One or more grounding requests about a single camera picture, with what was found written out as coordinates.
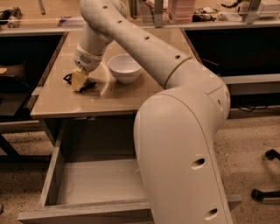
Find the white gripper with vents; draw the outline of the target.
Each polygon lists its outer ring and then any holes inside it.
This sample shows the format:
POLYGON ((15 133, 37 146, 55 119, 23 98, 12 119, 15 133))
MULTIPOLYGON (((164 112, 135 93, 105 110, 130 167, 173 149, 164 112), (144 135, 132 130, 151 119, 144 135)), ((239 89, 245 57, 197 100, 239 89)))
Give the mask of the white gripper with vents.
POLYGON ((94 71, 102 62, 103 50, 98 45, 88 47, 78 44, 74 52, 73 60, 78 69, 72 72, 72 88, 79 92, 88 79, 88 73, 94 71))

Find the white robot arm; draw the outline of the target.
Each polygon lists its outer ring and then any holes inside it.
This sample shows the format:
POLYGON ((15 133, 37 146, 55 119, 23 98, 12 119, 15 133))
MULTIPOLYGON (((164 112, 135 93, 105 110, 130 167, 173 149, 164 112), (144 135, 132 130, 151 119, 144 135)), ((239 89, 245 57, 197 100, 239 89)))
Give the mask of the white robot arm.
POLYGON ((137 111, 136 158, 155 224, 233 224, 214 153, 230 96, 220 77, 132 24, 119 0, 80 0, 85 20, 74 55, 82 74, 116 41, 162 87, 137 111))

